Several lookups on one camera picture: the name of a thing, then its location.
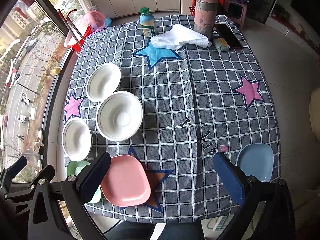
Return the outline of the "blue square plate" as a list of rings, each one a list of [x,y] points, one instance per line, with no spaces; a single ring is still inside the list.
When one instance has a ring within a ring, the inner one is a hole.
[[[246,176],[255,176],[262,182],[270,182],[273,164],[273,151],[268,144],[249,144],[240,151],[236,160],[236,166]]]

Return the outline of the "pink square plate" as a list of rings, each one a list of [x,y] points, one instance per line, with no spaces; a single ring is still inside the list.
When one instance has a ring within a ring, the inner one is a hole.
[[[143,204],[151,195],[151,187],[142,164],[130,155],[111,158],[111,166],[100,187],[104,197],[118,207]]]

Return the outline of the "large white bowl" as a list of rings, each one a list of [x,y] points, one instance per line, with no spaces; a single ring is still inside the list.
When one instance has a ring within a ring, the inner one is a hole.
[[[99,106],[96,125],[99,133],[109,141],[124,141],[132,137],[143,121],[142,104],[134,94],[118,91]]]

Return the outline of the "white power strip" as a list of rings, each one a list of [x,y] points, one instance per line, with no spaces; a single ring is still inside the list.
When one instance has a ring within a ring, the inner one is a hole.
[[[213,231],[223,231],[232,218],[233,215],[210,218],[206,228]]]

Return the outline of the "grey checked star tablecloth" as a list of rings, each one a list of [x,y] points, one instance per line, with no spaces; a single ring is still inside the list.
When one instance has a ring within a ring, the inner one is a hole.
[[[226,150],[235,162],[249,144],[272,148],[271,181],[281,174],[280,135],[276,110],[263,71],[236,25],[225,24],[242,48],[217,51],[188,44],[178,59],[162,59],[150,67],[137,54],[147,38],[137,21],[109,27],[90,37],[76,61],[67,92],[74,115],[92,131],[88,161],[101,152],[130,154],[158,179],[151,205],[120,208],[106,199],[87,204],[97,215],[131,222],[193,222],[237,211],[214,168],[214,154]],[[121,70],[121,90],[135,94],[144,109],[140,129],[130,139],[105,139],[95,124],[98,104],[86,95],[95,69],[115,63]]]

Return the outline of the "yellow green sponge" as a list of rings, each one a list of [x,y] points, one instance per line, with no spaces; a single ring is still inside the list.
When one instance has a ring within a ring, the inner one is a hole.
[[[214,39],[213,44],[217,49],[217,51],[229,51],[230,49],[230,46],[228,45],[228,43],[225,41],[224,38],[219,37],[217,39]]]

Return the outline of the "red plastic bucket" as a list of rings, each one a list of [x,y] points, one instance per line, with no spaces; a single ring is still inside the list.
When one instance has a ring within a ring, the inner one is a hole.
[[[64,41],[64,47],[80,52],[84,41],[91,32],[91,26],[88,24],[76,24],[75,28],[71,27],[72,32],[68,32]]]

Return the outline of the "black smartphone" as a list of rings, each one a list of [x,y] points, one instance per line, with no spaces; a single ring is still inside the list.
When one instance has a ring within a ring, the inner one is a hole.
[[[231,49],[242,49],[242,44],[226,24],[217,23],[215,24],[215,29],[219,33],[220,37],[227,42]]]

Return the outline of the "white folded towel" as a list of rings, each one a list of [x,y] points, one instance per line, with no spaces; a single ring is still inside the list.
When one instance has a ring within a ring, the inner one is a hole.
[[[207,48],[212,45],[206,36],[181,24],[175,24],[166,33],[158,34],[150,38],[150,43],[155,48],[171,50],[178,50],[186,44],[193,44],[202,48]]]

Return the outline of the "pink plastic stool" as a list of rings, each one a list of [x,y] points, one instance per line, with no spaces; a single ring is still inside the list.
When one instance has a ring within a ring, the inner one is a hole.
[[[247,14],[247,0],[225,0],[224,10],[226,15],[242,29]]]

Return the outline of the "pink plastic basin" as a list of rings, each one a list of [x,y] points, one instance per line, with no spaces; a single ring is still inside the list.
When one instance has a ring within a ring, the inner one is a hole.
[[[85,34],[85,31],[88,26],[91,27],[91,32],[96,30],[104,29],[106,18],[104,14],[99,11],[89,11],[84,15],[80,15],[75,21],[76,28],[82,33]]]

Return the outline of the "pink thermos flask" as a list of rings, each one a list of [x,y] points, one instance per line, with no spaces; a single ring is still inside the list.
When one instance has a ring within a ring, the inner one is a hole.
[[[195,0],[194,30],[212,38],[219,0]]]

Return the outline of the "green cap pill bottle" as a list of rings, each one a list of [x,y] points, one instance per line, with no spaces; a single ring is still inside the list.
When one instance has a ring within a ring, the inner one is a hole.
[[[150,9],[148,7],[142,7],[140,9],[139,22],[145,37],[151,38],[157,35],[155,18],[153,14],[150,13]]]

